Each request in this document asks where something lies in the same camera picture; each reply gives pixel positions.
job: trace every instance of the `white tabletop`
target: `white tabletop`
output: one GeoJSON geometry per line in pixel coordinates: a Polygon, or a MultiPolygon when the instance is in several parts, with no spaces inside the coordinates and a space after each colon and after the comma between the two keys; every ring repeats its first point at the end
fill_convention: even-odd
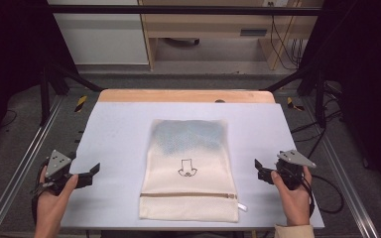
{"type": "MultiPolygon", "coordinates": [[[[123,230],[249,230],[285,224],[280,196],[257,179],[254,159],[274,169],[280,151],[296,149],[281,105],[274,103],[97,102],[71,166],[84,173],[101,163],[93,185],[73,192],[62,227],[123,230]],[[155,119],[225,120],[239,221],[139,219],[150,127],[155,119]]],[[[323,228],[315,210],[311,224],[323,228]]]]}

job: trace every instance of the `mesh laundry bag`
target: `mesh laundry bag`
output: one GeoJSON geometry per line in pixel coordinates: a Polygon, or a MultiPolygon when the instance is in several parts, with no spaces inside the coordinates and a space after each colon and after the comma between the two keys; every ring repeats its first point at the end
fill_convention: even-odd
{"type": "Polygon", "coordinates": [[[140,218],[238,221],[224,121],[153,122],[140,218]]]}

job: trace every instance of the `black curtain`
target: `black curtain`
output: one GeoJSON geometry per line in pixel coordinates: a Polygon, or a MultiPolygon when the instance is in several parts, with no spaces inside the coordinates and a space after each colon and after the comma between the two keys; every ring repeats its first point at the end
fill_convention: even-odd
{"type": "MultiPolygon", "coordinates": [[[[341,20],[342,16],[319,17],[302,66],[309,65],[341,20]]],[[[320,69],[326,80],[341,84],[341,107],[347,125],[367,166],[381,173],[381,2],[356,1],[338,29],[334,41],[322,49],[320,69]]]]}
{"type": "Polygon", "coordinates": [[[29,12],[26,4],[48,2],[0,0],[0,123],[10,97],[39,84],[46,64],[56,62],[77,73],[53,14],[29,12]]]}

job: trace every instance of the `zipper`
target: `zipper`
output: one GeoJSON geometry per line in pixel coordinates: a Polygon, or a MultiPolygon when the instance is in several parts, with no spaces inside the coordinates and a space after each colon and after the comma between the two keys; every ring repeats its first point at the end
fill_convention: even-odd
{"type": "Polygon", "coordinates": [[[237,199],[236,194],[215,193],[215,192],[160,192],[160,193],[141,193],[140,197],[179,197],[179,196],[208,196],[237,199]]]}

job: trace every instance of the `human hand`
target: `human hand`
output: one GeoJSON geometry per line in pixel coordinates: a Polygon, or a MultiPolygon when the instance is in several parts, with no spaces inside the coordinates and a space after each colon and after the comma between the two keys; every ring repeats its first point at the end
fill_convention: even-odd
{"type": "MultiPolygon", "coordinates": [[[[312,184],[312,175],[307,167],[303,167],[307,184],[312,184]]],[[[295,190],[289,190],[281,179],[280,175],[272,171],[271,178],[281,196],[284,213],[287,217],[288,226],[310,225],[310,195],[306,189],[300,185],[295,190]]]]}
{"type": "MultiPolygon", "coordinates": [[[[45,181],[46,168],[40,176],[40,182],[45,181]]],[[[56,196],[51,190],[45,190],[39,196],[37,205],[37,225],[35,237],[57,237],[61,229],[61,221],[64,217],[67,201],[76,187],[78,175],[73,175],[66,183],[60,195],[56,196]]]]}

